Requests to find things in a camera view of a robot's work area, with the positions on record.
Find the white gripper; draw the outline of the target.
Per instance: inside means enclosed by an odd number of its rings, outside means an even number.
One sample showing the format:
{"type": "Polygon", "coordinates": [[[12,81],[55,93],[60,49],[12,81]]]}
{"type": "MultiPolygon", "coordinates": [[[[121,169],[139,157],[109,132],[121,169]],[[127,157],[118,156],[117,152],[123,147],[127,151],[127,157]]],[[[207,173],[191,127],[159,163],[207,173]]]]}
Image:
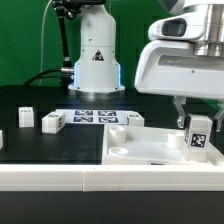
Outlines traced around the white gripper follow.
{"type": "MultiPolygon", "coordinates": [[[[141,93],[171,95],[184,127],[185,97],[224,98],[224,24],[207,14],[183,14],[158,20],[148,31],[150,42],[141,52],[135,87],[141,93]]],[[[219,132],[224,101],[213,118],[219,132]]]]}

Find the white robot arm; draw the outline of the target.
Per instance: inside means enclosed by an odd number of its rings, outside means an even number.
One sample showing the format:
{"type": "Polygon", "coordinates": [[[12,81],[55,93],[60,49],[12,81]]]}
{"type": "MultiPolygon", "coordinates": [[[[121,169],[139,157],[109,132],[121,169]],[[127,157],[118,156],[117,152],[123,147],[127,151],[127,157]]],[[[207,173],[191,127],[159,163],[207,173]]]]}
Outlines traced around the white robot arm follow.
{"type": "MultiPolygon", "coordinates": [[[[186,98],[224,101],[224,0],[159,2],[172,16],[149,27],[134,86],[172,96],[182,127],[186,98]]],[[[115,59],[115,21],[99,2],[81,6],[81,52],[70,88],[86,94],[124,88],[115,59]]]]}

